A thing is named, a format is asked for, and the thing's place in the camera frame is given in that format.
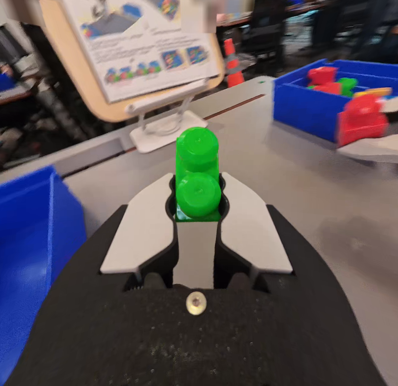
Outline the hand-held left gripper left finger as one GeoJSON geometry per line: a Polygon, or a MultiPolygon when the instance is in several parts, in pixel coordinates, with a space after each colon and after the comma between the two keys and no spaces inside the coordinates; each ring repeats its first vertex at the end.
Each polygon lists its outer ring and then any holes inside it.
{"type": "Polygon", "coordinates": [[[143,265],[172,243],[174,224],[166,212],[172,178],[167,173],[129,201],[102,262],[102,274],[143,274],[143,265]]]}

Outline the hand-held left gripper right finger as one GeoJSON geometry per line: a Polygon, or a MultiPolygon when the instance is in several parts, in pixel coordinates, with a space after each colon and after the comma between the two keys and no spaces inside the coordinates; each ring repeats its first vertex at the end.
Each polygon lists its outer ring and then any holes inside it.
{"type": "Polygon", "coordinates": [[[220,182],[216,266],[229,274],[291,274],[291,262],[265,201],[228,173],[220,174],[220,182]]]}

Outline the red toy block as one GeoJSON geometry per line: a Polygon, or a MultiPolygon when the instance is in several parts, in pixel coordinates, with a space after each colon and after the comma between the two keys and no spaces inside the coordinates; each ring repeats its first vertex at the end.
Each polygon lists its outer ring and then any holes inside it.
{"type": "Polygon", "coordinates": [[[375,94],[353,97],[337,114],[336,144],[343,147],[365,138],[384,137],[389,126],[384,101],[375,94]]]}

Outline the blue plastic bin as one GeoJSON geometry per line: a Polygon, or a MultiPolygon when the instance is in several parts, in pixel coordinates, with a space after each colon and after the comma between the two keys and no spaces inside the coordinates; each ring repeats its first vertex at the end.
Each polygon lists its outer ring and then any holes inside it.
{"type": "Polygon", "coordinates": [[[1,383],[17,364],[50,287],[85,241],[82,205],[53,166],[1,184],[1,383]]]}
{"type": "Polygon", "coordinates": [[[321,66],[337,68],[337,80],[343,77],[357,79],[354,92],[390,87],[392,96],[397,96],[397,64],[321,59],[274,80],[274,120],[335,143],[337,114],[349,98],[308,89],[308,71],[321,66]]]}

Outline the green double toy block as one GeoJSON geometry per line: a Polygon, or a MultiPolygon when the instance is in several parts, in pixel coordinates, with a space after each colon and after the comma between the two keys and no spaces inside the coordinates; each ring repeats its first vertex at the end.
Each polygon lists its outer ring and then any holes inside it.
{"type": "Polygon", "coordinates": [[[217,222],[220,219],[218,148],[216,135],[206,128],[189,128],[177,138],[177,222],[217,222]]]}

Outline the pile of colourful toy blocks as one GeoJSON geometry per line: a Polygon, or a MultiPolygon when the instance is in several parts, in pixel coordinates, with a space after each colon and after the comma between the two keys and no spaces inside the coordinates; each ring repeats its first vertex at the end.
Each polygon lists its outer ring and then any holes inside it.
{"type": "Polygon", "coordinates": [[[366,95],[374,95],[379,98],[391,97],[392,87],[367,88],[356,91],[359,81],[356,78],[341,77],[337,79],[337,67],[321,66],[310,69],[307,72],[309,80],[308,89],[341,95],[347,98],[357,98],[366,95]]]}

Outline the white document stand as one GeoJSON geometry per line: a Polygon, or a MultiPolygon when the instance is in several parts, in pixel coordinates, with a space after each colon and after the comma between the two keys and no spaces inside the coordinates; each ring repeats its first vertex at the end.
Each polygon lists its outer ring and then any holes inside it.
{"type": "Polygon", "coordinates": [[[182,85],[152,98],[141,98],[125,108],[128,115],[138,115],[138,126],[130,132],[130,139],[142,154],[150,153],[176,141],[184,131],[192,127],[206,128],[208,122],[188,107],[194,96],[207,89],[208,78],[182,85]],[[145,119],[145,114],[157,107],[182,100],[176,112],[162,115],[157,120],[145,119]]]}

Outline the black office chair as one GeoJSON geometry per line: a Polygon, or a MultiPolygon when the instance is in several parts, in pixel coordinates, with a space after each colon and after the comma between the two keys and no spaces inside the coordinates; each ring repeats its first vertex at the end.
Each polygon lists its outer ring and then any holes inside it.
{"type": "Polygon", "coordinates": [[[254,0],[248,31],[242,35],[242,51],[257,60],[256,70],[269,76],[283,68],[287,0],[254,0]]]}

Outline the orange traffic cone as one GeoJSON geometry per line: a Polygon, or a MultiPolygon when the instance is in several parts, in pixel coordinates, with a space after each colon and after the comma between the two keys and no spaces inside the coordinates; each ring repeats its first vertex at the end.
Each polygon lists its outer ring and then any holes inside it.
{"type": "Polygon", "coordinates": [[[231,38],[224,41],[226,80],[228,88],[245,82],[240,61],[236,55],[235,46],[231,38]]]}

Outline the printed instruction sheet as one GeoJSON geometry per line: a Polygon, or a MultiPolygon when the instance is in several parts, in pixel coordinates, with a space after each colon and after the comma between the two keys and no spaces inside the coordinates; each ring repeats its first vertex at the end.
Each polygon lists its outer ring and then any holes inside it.
{"type": "Polygon", "coordinates": [[[182,30],[181,0],[60,0],[108,103],[218,77],[208,33],[182,30]]]}

